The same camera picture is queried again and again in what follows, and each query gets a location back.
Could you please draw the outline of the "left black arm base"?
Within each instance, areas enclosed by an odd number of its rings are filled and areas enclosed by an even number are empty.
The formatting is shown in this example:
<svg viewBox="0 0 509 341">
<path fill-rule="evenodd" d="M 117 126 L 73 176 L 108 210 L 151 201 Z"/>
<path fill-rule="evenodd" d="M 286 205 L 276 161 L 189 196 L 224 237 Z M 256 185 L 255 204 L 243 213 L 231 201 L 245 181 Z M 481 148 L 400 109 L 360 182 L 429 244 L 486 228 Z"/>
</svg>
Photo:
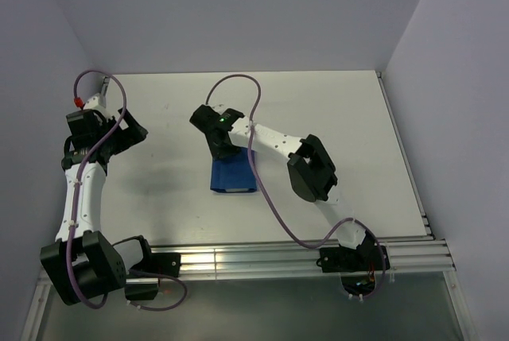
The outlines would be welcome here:
<svg viewBox="0 0 509 341">
<path fill-rule="evenodd" d="M 163 274 L 179 277 L 181 255 L 179 253 L 151 254 L 149 261 L 139 262 L 131 269 L 143 273 Z M 131 301 L 153 300 L 159 290 L 160 282 L 155 283 L 127 283 L 124 288 L 125 297 Z"/>
</svg>

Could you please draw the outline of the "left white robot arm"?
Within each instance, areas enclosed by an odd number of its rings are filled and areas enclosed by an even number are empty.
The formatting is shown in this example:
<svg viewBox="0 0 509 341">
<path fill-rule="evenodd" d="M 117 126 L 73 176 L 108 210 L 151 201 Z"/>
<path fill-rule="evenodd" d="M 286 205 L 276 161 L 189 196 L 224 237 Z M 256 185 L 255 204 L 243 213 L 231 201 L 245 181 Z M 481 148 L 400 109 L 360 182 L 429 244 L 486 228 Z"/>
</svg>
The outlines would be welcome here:
<svg viewBox="0 0 509 341">
<path fill-rule="evenodd" d="M 100 230 L 103 186 L 110 159 L 148 134 L 126 109 L 108 118 L 97 109 L 68 114 L 71 131 L 61 161 L 66 178 L 64 216 L 54 243 L 41 248 L 41 264 L 66 305 L 84 302 L 126 285 L 129 271 L 150 264 L 149 243 L 135 235 L 117 245 Z"/>
</svg>

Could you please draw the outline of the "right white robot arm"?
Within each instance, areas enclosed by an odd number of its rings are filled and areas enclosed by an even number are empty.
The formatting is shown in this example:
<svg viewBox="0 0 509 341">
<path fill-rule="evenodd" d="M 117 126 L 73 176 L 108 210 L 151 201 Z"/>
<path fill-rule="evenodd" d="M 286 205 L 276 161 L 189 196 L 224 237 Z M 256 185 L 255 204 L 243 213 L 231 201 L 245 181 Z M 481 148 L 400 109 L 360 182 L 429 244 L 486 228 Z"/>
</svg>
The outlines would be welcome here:
<svg viewBox="0 0 509 341">
<path fill-rule="evenodd" d="M 192 113 L 189 121 L 205 136 L 213 159 L 225 160 L 242 148 L 247 150 L 248 164 L 270 210 L 299 246 L 316 250 L 334 237 L 341 248 L 348 250 L 351 258 L 364 261 L 376 251 L 380 261 L 385 262 L 379 240 L 365 224 L 353 217 L 352 209 L 344 202 L 336 166 L 317 136 L 291 136 L 254 122 L 237 110 L 227 108 L 218 112 L 204 104 Z M 286 225 L 256 169 L 254 153 L 269 154 L 281 160 L 286 165 L 293 192 L 317 207 L 327 219 L 336 220 L 322 240 L 315 243 L 300 240 Z"/>
</svg>

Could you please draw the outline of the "blue surgical drape cloth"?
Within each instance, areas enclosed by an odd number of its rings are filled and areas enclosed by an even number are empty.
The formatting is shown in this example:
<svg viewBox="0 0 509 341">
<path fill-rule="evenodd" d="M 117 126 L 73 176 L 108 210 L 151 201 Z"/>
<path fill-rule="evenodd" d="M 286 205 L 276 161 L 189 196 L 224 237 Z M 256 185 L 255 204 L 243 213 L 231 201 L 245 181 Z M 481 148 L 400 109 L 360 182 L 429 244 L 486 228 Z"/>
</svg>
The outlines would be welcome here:
<svg viewBox="0 0 509 341">
<path fill-rule="evenodd" d="M 252 193 L 258 190 L 247 148 L 234 156 L 213 159 L 210 189 L 217 193 Z"/>
</svg>

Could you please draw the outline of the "aluminium extrusion rail frame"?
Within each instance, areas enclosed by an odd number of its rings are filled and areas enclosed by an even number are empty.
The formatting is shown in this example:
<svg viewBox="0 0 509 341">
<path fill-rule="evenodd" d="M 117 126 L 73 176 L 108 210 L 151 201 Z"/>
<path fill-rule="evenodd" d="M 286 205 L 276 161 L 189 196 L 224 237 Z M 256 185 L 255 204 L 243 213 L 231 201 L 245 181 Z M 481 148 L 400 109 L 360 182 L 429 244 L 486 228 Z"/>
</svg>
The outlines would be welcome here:
<svg viewBox="0 0 509 341">
<path fill-rule="evenodd" d="M 37 282 L 25 336 L 37 340 L 476 340 L 448 244 L 424 212 L 378 72 L 122 75 L 108 93 L 148 138 L 113 158 L 101 224 L 115 242 L 146 236 L 179 253 L 179 282 L 159 281 L 161 312 L 112 293 L 100 310 L 68 306 L 48 276 Z M 319 249 L 295 243 L 256 193 L 209 187 L 212 158 L 189 119 L 202 103 L 233 108 L 295 137 L 314 134 L 336 165 L 353 217 L 387 248 L 390 268 L 323 273 Z M 315 243 L 331 230 L 293 192 L 286 165 L 256 157 L 286 225 Z M 155 283 L 133 279 L 132 283 Z"/>
</svg>

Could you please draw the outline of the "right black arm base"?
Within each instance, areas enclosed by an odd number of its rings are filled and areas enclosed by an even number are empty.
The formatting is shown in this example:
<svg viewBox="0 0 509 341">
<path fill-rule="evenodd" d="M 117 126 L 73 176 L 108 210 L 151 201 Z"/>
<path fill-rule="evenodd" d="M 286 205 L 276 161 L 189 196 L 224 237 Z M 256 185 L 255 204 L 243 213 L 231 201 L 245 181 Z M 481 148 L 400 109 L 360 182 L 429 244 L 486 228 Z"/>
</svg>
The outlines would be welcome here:
<svg viewBox="0 0 509 341">
<path fill-rule="evenodd" d="M 323 273 L 357 273 L 388 270 L 390 261 L 385 246 L 377 246 L 367 235 L 355 249 L 330 246 L 319 249 L 316 265 Z"/>
</svg>

